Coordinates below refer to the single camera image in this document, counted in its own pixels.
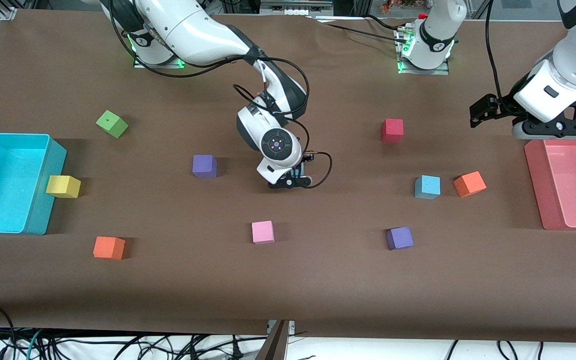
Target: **blue cube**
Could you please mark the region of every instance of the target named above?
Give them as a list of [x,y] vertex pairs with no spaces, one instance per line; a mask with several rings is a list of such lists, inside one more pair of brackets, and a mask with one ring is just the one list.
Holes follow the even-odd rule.
[[398,250],[410,248],[415,243],[412,241],[412,233],[409,227],[391,228],[386,233],[388,239],[388,249]]
[[192,158],[192,173],[200,179],[217,177],[217,159],[213,155],[195,155]]
[[437,176],[421,175],[414,182],[414,197],[432,200],[442,194],[441,180]]

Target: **purple cube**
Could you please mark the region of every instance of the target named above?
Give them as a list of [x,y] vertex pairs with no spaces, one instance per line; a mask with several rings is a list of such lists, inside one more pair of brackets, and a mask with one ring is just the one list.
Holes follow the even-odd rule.
[[217,177],[217,159],[213,155],[195,155],[192,158],[192,173],[200,179]]
[[414,245],[410,228],[407,226],[391,228],[386,233],[386,237],[388,239],[388,249],[390,250],[410,248]]

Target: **black circular joint cover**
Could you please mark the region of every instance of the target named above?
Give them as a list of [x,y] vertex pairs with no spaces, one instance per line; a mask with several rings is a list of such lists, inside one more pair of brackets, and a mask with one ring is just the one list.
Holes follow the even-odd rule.
[[273,160],[286,160],[293,152],[290,134],[283,129],[268,130],[261,138],[261,151]]

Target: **brown table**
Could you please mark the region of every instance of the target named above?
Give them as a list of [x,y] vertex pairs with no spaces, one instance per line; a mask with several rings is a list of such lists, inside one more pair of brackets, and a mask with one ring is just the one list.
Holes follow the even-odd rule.
[[[52,135],[84,196],[55,201],[47,235],[0,235],[0,306],[16,325],[263,333],[295,319],[311,336],[576,341],[576,232],[542,230],[510,119],[469,127],[468,107],[494,91],[483,22],[462,26],[449,76],[423,76],[397,74],[388,41],[301,16],[218,20],[306,71],[301,120],[334,157],[329,180],[272,191],[256,173],[231,84],[262,86],[242,61],[168,79],[133,69],[102,13],[19,11],[0,25],[0,132]],[[491,34],[507,92],[565,30]],[[107,109],[130,124],[120,139],[95,125]],[[405,121],[397,145],[380,142],[387,117]],[[221,176],[194,178],[198,153]],[[317,181],[327,165],[308,171]],[[452,180],[471,171],[488,189],[459,198]],[[413,197],[421,174],[442,178],[442,196]],[[252,244],[265,220],[278,242]],[[400,226],[415,245],[388,251]],[[129,258],[94,259],[97,236],[128,239]]]

